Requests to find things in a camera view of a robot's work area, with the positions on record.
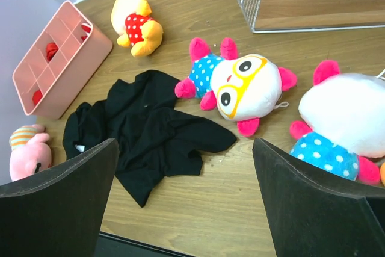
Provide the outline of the pink plush striped hat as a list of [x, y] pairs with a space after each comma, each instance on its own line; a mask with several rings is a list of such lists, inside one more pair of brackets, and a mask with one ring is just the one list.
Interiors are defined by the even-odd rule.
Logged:
[[34, 175], [52, 166], [50, 136], [43, 125], [24, 125], [10, 138], [10, 177], [12, 181]]

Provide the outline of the pink divided organizer box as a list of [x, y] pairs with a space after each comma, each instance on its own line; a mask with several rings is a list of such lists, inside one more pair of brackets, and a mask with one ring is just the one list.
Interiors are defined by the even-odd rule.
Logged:
[[[91, 26], [85, 41], [81, 24]], [[59, 48], [50, 62], [45, 47]], [[113, 48], [112, 41], [69, 1], [64, 1], [13, 72], [13, 82], [27, 116], [59, 119]], [[34, 106], [33, 93], [43, 97]]]

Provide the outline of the yellow plush red dotted dress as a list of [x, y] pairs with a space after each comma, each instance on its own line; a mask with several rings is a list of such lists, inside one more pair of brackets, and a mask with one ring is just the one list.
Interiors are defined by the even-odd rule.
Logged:
[[161, 45], [163, 27], [151, 13], [147, 0], [115, 0], [112, 7], [111, 24], [119, 35], [117, 44], [130, 48], [134, 57], [146, 57]]

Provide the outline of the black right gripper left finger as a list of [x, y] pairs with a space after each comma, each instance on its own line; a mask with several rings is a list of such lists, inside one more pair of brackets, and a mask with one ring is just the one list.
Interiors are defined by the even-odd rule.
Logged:
[[1, 186], [1, 256], [93, 256], [116, 172], [117, 140]]

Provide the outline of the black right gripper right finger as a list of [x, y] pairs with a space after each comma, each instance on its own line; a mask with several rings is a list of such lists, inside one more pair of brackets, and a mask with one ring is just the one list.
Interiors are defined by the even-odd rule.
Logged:
[[384, 189], [327, 173], [263, 138], [253, 159], [277, 256], [384, 256]]

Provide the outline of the white plush with yellow glasses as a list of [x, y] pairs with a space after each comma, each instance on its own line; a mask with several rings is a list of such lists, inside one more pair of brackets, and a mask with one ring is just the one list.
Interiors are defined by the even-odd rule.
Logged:
[[261, 118], [278, 103], [282, 93], [296, 86], [296, 74], [278, 67], [259, 54], [239, 56], [230, 37], [221, 42], [220, 54], [195, 37], [189, 44], [192, 68], [187, 78], [179, 81], [174, 92], [178, 98], [197, 98], [200, 109], [217, 109], [222, 117], [235, 122], [245, 137], [256, 133]]

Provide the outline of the black t-shirt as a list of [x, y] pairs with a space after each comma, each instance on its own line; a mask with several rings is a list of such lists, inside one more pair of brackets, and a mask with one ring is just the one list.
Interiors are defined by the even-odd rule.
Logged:
[[67, 157], [116, 139], [115, 176], [139, 206], [164, 177], [199, 175], [202, 152], [223, 152], [237, 138], [207, 118], [176, 110], [176, 84], [171, 75], [147, 70], [132, 83], [116, 81], [106, 99], [80, 104], [64, 129]]

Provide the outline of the red cloth ball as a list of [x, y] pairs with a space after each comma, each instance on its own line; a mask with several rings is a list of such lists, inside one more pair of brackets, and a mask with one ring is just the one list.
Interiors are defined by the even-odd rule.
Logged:
[[41, 90], [37, 90], [33, 93], [33, 96], [32, 96], [32, 103], [34, 106], [36, 106], [40, 100], [42, 99], [43, 97], [43, 93]]
[[55, 42], [50, 42], [45, 47], [46, 59], [48, 62], [54, 57], [54, 55], [58, 52], [59, 48]]

